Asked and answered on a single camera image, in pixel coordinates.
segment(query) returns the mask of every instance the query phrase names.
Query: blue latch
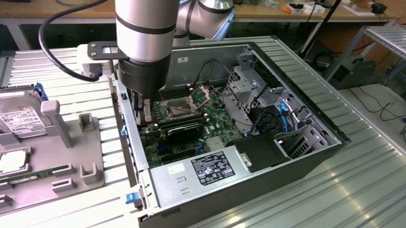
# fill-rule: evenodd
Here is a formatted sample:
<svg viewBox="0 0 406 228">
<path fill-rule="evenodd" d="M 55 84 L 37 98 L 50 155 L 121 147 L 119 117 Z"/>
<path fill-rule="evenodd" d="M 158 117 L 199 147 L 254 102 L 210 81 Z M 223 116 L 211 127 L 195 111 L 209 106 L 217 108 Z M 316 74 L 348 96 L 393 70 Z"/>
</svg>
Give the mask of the blue latch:
<svg viewBox="0 0 406 228">
<path fill-rule="evenodd" d="M 280 113 L 281 113 L 281 118 L 282 118 L 282 122 L 284 122 L 284 125 L 285 125 L 285 133 L 288 133 L 289 132 L 289 125 L 288 125 L 286 117 L 290 113 L 290 110 L 286 107 L 286 104 L 285 104 L 284 101 L 281 101 L 281 103 L 280 103 Z"/>
<path fill-rule="evenodd" d="M 121 133 L 122 133 L 122 136 L 127 136 L 127 127 L 126 127 L 126 125 L 123 125 Z"/>
<path fill-rule="evenodd" d="M 141 195 L 138 192 L 134 192 L 134 193 L 130 193 L 126 195 L 126 204 L 130 204 L 130 203 L 137 203 L 141 201 Z"/>
<path fill-rule="evenodd" d="M 34 85 L 34 89 L 38 91 L 41 98 L 43 99 L 43 101 L 49 101 L 49 97 L 45 91 L 45 87 L 42 83 L 38 83 Z"/>
</svg>

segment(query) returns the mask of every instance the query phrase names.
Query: sticker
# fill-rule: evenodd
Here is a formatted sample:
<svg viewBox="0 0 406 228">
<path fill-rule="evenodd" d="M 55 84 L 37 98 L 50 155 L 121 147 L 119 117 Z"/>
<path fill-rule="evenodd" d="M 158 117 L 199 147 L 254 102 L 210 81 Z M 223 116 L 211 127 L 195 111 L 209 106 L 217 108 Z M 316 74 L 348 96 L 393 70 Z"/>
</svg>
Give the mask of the sticker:
<svg viewBox="0 0 406 228">
<path fill-rule="evenodd" d="M 39 178 L 38 176 L 26 177 L 26 178 L 22 178 L 22 179 L 19 179 L 19 180 L 11 181 L 11 182 L 8 182 L 8 183 L 10 183 L 10 184 L 19 184 L 19 183 L 23 183 L 23 182 L 27 182 L 27 181 L 37 180 L 38 178 Z"/>
<path fill-rule="evenodd" d="M 186 63 L 189 61 L 189 57 L 183 57 L 178 59 L 178 63 Z"/>
<path fill-rule="evenodd" d="M 183 165 L 183 163 L 177 164 L 177 165 L 171 165 L 171 166 L 167 168 L 167 171 L 170 172 L 170 175 L 173 175 L 173 174 L 175 174 L 175 173 L 179 173 L 179 172 L 185 171 L 185 165 Z"/>
<path fill-rule="evenodd" d="M 236 175 L 222 151 L 191 160 L 191 164 L 202 185 L 215 183 Z"/>
<path fill-rule="evenodd" d="M 12 113 L 2 113 L 0 119 L 16 135 L 46 130 L 45 124 L 34 109 Z"/>
</svg>

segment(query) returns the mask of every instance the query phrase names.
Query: blue clip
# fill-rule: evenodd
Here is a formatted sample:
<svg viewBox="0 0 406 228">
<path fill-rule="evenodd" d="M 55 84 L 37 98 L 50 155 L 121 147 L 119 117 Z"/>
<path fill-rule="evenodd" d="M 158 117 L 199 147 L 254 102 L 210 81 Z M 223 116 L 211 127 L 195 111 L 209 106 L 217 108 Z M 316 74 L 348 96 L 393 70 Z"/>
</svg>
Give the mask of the blue clip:
<svg viewBox="0 0 406 228">
<path fill-rule="evenodd" d="M 195 147 L 195 154 L 199 155 L 202 150 L 202 146 Z"/>
<path fill-rule="evenodd" d="M 134 192 L 134 193 L 129 193 L 126 195 L 126 204 L 130 204 L 130 203 L 135 203 L 138 201 L 141 201 L 141 195 L 138 192 Z"/>
<path fill-rule="evenodd" d="M 34 85 L 34 89 L 38 91 L 43 101 L 49 101 L 49 97 L 47 97 L 47 94 L 46 94 L 45 87 L 42 85 L 42 83 L 37 82 L 37 84 Z"/>
<path fill-rule="evenodd" d="M 289 108 L 286 107 L 286 104 L 284 101 L 281 101 L 280 103 L 280 112 L 281 112 L 281 118 L 282 118 L 282 122 L 285 125 L 285 133 L 289 132 L 289 127 L 288 127 L 288 121 L 286 121 L 286 116 L 284 115 L 285 112 L 289 112 Z"/>
<path fill-rule="evenodd" d="M 122 133 L 122 136 L 127 136 L 127 127 L 126 127 L 126 125 L 123 125 L 121 133 Z"/>
</svg>

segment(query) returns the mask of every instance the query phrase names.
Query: hard drive label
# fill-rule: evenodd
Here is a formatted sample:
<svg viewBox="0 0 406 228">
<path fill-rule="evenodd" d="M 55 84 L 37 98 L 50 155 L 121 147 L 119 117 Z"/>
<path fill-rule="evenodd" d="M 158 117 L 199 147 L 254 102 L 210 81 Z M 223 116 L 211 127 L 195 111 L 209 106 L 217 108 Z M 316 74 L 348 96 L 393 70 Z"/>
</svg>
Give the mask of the hard drive label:
<svg viewBox="0 0 406 228">
<path fill-rule="evenodd" d="M 0 119 L 16 135 L 46 130 L 35 110 L 0 113 Z"/>
<path fill-rule="evenodd" d="M 191 160 L 191 164 L 202 185 L 209 185 L 236 175 L 222 151 Z"/>
</svg>

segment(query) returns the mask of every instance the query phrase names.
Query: motherboard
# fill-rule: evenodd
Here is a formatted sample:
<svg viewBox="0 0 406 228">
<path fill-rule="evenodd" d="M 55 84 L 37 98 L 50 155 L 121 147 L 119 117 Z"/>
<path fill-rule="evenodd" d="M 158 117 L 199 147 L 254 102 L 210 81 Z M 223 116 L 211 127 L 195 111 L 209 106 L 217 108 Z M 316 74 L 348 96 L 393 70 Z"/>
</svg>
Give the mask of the motherboard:
<svg viewBox="0 0 406 228">
<path fill-rule="evenodd" d="M 221 95 L 214 87 L 201 86 L 189 96 L 154 102 L 157 123 L 139 129 L 153 168 L 219 150 L 242 138 Z"/>
</svg>

